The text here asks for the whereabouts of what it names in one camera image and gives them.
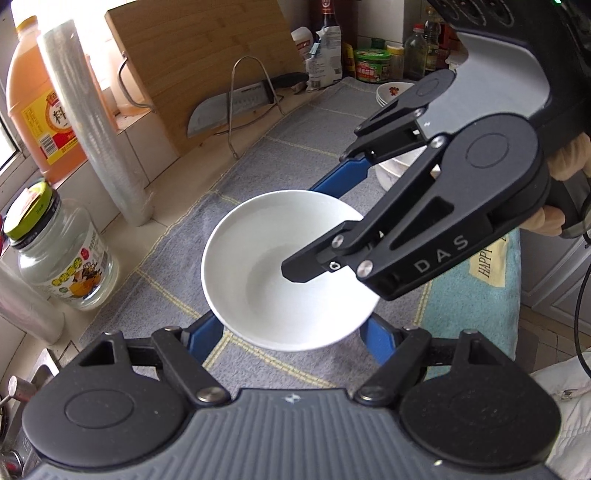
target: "plastic wrap roll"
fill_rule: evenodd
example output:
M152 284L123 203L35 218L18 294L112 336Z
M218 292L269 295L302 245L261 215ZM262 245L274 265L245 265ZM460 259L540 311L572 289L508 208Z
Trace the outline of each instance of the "plastic wrap roll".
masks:
M130 225L152 216L151 197L126 161L96 91L73 20L42 34L39 47L68 120L96 175Z
M64 315L3 263L0 263L0 315L49 345L57 342L64 329Z

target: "condiment bottle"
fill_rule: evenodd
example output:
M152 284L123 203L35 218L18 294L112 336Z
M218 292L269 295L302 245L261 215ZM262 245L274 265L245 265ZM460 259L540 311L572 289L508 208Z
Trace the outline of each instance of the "condiment bottle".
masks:
M43 176L54 184L77 169L86 155L41 58L37 17L20 23L17 33L19 42L8 70L8 116Z

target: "metal knife rack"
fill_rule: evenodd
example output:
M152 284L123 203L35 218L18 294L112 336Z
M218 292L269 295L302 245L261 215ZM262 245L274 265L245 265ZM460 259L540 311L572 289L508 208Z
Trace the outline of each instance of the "metal knife rack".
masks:
M271 107L269 108L269 110L267 110L265 113L263 113L260 117L255 118L254 120L252 120L251 122L248 122L245 125L241 125L239 127L234 128L234 130L237 130L239 128L243 128L243 127L247 127L248 125L252 125L254 122L258 122L261 118L263 118L266 114L268 114L271 110L273 110L273 107L276 105L277 108L279 108L279 111L281 112L282 116L285 116L285 112L283 111L283 108L281 108L281 105L279 104L279 99L277 98L277 93L275 91L275 88L273 87L272 83L271 83L271 78L269 77L269 74L267 73L267 69L265 68L263 62L261 62L258 58L252 56L252 55L244 55L242 58L238 59L238 61L234 64L234 67L232 68L232 80L230 81L230 95L229 95L229 99L228 99L228 146L230 147L230 150L232 151L232 155L234 156L234 158L236 160L238 160L240 158L240 156L238 155L238 153L236 152L236 150L234 149L234 146L232 145L232 117L233 117L233 102L234 102L234 79L236 76L236 67L238 67L238 64L242 61L242 60L246 60L246 59L253 59L256 60L256 62L261 66L262 71L265 73L265 77L267 78L267 82L269 84L269 87L271 88L271 91L273 92L273 98L275 99L275 102L271 105Z

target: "blue towel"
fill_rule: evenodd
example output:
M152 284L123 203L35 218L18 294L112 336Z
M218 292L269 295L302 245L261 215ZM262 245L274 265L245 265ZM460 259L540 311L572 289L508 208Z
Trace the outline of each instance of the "blue towel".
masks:
M470 274L465 261L427 287L420 325L443 338L457 338L463 329L476 329L510 358L515 358L521 291L519 230L506 236L505 286L493 287ZM434 368L429 377L447 368Z

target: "glass bottle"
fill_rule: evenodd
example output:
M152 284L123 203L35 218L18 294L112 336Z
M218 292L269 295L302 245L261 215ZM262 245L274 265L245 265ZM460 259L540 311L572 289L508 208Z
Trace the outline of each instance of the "glass bottle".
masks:
M425 64L425 74L435 72L437 69L437 59L439 57L439 35L441 35L441 25L438 20L437 12L433 7L427 8L428 18L425 22L423 37L427 40L427 62Z
M423 38L421 24L416 24L413 32L404 43L404 76L410 80L420 80L425 76L428 45Z

